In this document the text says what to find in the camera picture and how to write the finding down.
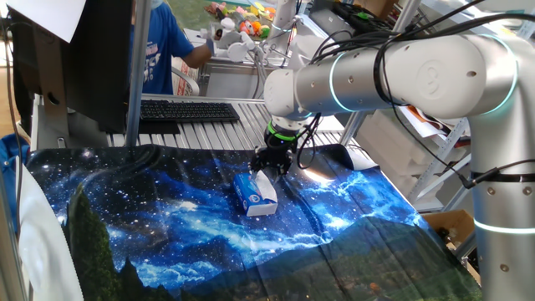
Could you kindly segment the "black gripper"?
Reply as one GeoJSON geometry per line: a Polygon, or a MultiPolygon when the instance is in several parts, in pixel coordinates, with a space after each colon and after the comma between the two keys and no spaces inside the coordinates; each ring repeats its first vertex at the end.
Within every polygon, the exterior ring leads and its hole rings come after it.
{"type": "Polygon", "coordinates": [[[287,175],[293,162],[295,141],[283,140],[275,135],[268,135],[265,138],[265,143],[266,146],[261,151],[261,155],[254,155],[249,162],[249,170],[261,171],[266,166],[275,166],[279,176],[287,175]]]}

